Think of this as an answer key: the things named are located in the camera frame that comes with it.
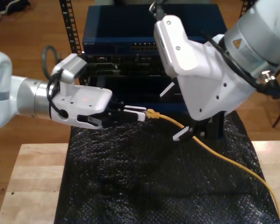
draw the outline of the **metal bracket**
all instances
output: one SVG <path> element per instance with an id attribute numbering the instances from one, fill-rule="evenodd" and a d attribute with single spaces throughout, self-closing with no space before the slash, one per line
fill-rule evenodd
<path id="1" fill-rule="evenodd" d="M 241 18 L 254 4 L 256 0 L 243 0 L 243 6 L 239 17 Z"/>
<path id="2" fill-rule="evenodd" d="M 71 0 L 59 0 L 59 2 L 67 32 L 67 37 L 70 41 L 71 52 L 78 54 L 78 56 L 81 56 L 82 50 Z"/>

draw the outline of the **wooden floor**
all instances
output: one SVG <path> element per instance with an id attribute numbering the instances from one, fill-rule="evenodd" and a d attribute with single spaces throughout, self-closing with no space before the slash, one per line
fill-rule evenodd
<path id="1" fill-rule="evenodd" d="M 72 0 L 79 31 L 83 29 L 87 7 L 91 0 Z M 51 44 L 62 57 L 70 53 L 62 14 L 57 0 L 30 0 L 32 6 L 24 12 L 3 16 L 0 21 L 0 51 L 13 61 L 13 74 L 45 80 L 41 69 L 41 51 Z M 227 28 L 238 19 L 240 0 L 213 0 L 219 4 Z M 238 108 L 238 113 L 251 140 L 280 140 L 280 123 L 271 128 L 280 113 L 280 100 L 255 93 Z M 25 117 L 13 118 L 0 129 L 0 208 L 21 144 L 66 143 L 70 128 L 52 121 Z"/>

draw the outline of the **black textured mat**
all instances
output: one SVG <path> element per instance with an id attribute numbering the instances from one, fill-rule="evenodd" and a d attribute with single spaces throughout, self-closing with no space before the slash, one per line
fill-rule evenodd
<path id="1" fill-rule="evenodd" d="M 258 180 L 192 139 L 174 143 L 176 131 L 161 119 L 72 128 L 55 224 L 280 223 Z M 224 138 L 205 143 L 263 177 L 235 112 L 225 118 Z"/>

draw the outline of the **silver metal joint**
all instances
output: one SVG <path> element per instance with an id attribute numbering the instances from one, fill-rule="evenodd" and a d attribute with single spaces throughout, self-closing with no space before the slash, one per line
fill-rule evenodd
<path id="1" fill-rule="evenodd" d="M 50 119 L 47 84 L 42 80 L 30 78 L 21 83 L 17 95 L 17 108 L 20 115 Z M 50 86 L 50 94 L 53 88 L 54 84 Z"/>

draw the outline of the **black cable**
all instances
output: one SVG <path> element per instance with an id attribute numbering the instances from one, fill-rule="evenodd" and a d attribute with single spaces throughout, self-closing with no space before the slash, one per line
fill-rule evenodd
<path id="1" fill-rule="evenodd" d="M 57 50 L 53 46 L 48 45 L 42 50 L 42 71 L 48 80 L 52 79 L 52 76 L 49 74 L 47 67 L 47 55 L 49 50 L 53 52 L 55 64 L 59 62 Z"/>
<path id="2" fill-rule="evenodd" d="M 56 74 L 53 74 L 52 76 L 48 73 L 48 68 L 47 68 L 47 54 L 48 51 L 51 50 L 54 54 L 54 58 L 55 58 L 55 63 L 57 64 L 59 62 L 59 58 L 58 58 L 58 53 L 57 50 L 51 46 L 48 45 L 47 47 L 45 47 L 42 51 L 42 71 L 45 75 L 45 77 L 48 79 L 48 85 L 47 85 L 47 99 L 49 101 L 49 108 L 51 109 L 51 107 L 63 118 L 68 118 L 69 115 L 65 110 L 59 110 L 57 108 L 57 106 L 54 104 L 53 102 L 53 98 L 52 95 L 57 91 L 59 91 L 59 81 L 61 78 L 61 74 L 63 70 L 58 71 Z M 55 86 L 52 89 L 51 95 L 50 95 L 50 87 L 51 85 L 55 83 Z"/>

